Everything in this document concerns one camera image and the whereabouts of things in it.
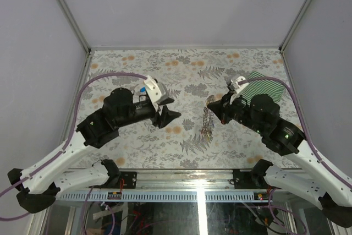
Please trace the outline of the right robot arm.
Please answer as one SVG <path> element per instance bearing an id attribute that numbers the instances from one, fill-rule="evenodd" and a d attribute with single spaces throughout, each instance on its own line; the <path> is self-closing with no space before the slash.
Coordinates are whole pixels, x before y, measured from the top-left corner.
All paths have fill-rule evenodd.
<path id="1" fill-rule="evenodd" d="M 315 156 L 305 134 L 280 117 L 280 106 L 271 97 L 255 95 L 247 103 L 242 96 L 231 100 L 230 95 L 224 95 L 208 108 L 222 124 L 236 121 L 258 133 L 265 147 L 293 161 L 311 177 L 300 178 L 260 159 L 250 172 L 255 187 L 269 185 L 287 190 L 316 206 L 336 225 L 351 227 L 351 178 L 344 175 L 346 183 L 342 183 L 324 167 L 329 161 Z"/>

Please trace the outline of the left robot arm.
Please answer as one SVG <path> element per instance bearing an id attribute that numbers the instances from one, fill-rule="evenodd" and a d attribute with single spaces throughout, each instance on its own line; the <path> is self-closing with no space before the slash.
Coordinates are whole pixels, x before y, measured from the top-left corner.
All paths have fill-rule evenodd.
<path id="1" fill-rule="evenodd" d="M 161 129 L 181 114 L 168 109 L 174 100 L 152 86 L 144 100 L 134 102 L 134 93 L 117 88 L 103 106 L 78 124 L 76 131 L 50 154 L 27 169 L 8 172 L 16 186 L 19 205 L 34 214 L 50 207 L 62 194 L 87 187 L 114 188 L 120 185 L 121 172 L 116 163 L 104 159 L 89 168 L 68 172 L 84 156 L 100 149 L 119 136 L 119 129 L 149 119 Z"/>

